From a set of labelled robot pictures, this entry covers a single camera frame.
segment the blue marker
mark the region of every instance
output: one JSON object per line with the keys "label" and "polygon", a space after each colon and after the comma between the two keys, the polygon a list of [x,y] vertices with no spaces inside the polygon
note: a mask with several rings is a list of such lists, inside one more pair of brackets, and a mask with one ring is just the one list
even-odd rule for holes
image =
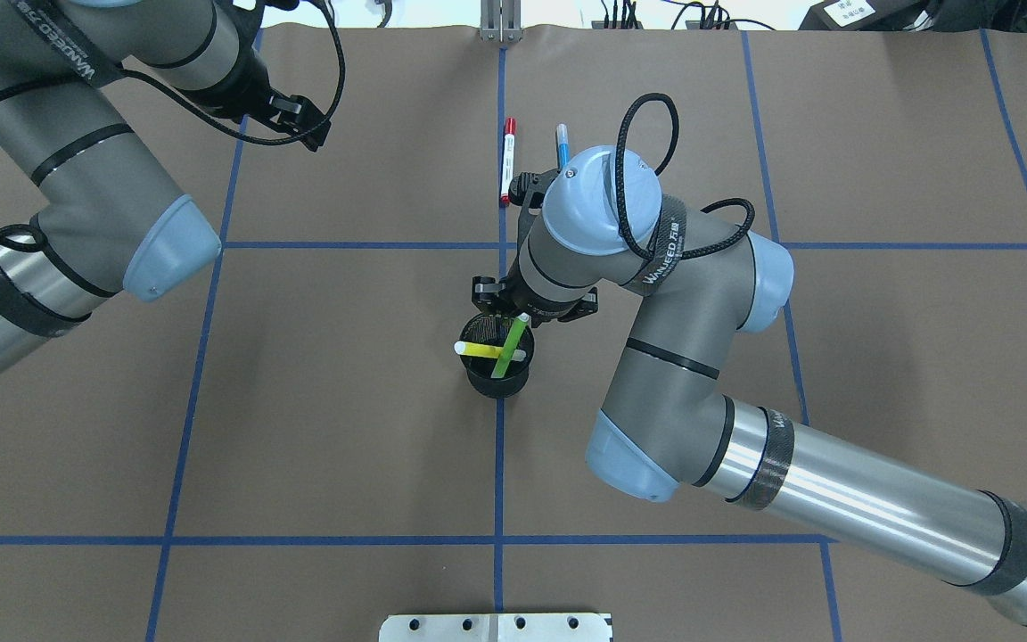
{"label": "blue marker", "polygon": [[570,163],[570,130],[565,123],[558,125],[558,169]]}

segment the green marker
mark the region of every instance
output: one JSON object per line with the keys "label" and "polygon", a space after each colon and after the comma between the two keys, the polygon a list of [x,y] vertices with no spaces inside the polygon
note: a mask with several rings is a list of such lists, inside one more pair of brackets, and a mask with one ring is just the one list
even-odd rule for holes
{"label": "green marker", "polygon": [[505,344],[502,345],[501,356],[497,357],[494,371],[490,373],[490,379],[501,379],[505,376],[505,370],[509,368],[510,362],[514,361],[514,350],[517,349],[518,342],[522,340],[525,325],[529,324],[529,322],[530,316],[525,312],[518,314],[517,318],[514,318],[514,324],[510,325],[510,333],[505,335]]}

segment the red marker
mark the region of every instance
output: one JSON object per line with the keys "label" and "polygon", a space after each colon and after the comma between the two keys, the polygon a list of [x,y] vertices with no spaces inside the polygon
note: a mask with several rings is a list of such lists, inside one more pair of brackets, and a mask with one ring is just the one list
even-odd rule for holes
{"label": "red marker", "polygon": [[510,183],[514,182],[514,135],[517,134],[517,121],[505,119],[505,139],[502,145],[502,204],[510,202]]}

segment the pen holder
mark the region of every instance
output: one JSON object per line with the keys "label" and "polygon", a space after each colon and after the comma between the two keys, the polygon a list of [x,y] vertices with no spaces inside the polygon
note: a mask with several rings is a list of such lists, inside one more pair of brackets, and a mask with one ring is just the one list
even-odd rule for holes
{"label": "pen holder", "polygon": [[[500,346],[505,342],[505,336],[509,334],[510,325],[514,318],[509,316],[497,316],[493,314],[478,314],[469,318],[459,341],[476,342],[477,344],[489,344]],[[493,373],[496,358],[485,358],[482,356],[459,356],[462,366],[465,367],[465,375],[469,378],[469,385],[473,389],[490,399],[504,399],[517,394],[525,383],[530,379],[530,362],[533,361],[533,333],[527,328],[522,333],[522,340],[518,341],[518,349],[525,350],[525,358],[522,362],[510,362],[505,376],[500,379],[490,378]]]}

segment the light blue joint cap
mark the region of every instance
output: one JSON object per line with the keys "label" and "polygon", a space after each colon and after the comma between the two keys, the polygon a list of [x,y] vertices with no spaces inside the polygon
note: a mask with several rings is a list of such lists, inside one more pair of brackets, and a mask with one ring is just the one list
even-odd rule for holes
{"label": "light blue joint cap", "polygon": [[795,264],[791,253],[774,240],[755,232],[747,232],[751,252],[755,255],[755,296],[751,312],[739,328],[740,333],[762,333],[779,315],[779,308],[791,298],[795,280]]}
{"label": "light blue joint cap", "polygon": [[113,9],[114,7],[127,7],[127,5],[140,3],[142,0],[70,0],[71,3],[81,4],[82,7],[92,7],[94,9]]}
{"label": "light blue joint cap", "polygon": [[[575,155],[545,192],[541,209],[545,228],[575,253],[608,256],[629,249],[617,230],[614,152],[611,145],[601,145]],[[659,221],[661,193],[656,173],[627,150],[624,199],[632,235],[640,242]]]}
{"label": "light blue joint cap", "polygon": [[639,499],[668,501],[680,485],[632,443],[603,410],[597,411],[585,462],[600,481]]}
{"label": "light blue joint cap", "polygon": [[193,196],[174,200],[142,239],[125,269],[123,288],[142,301],[155,301],[220,255],[220,236],[200,214]]}

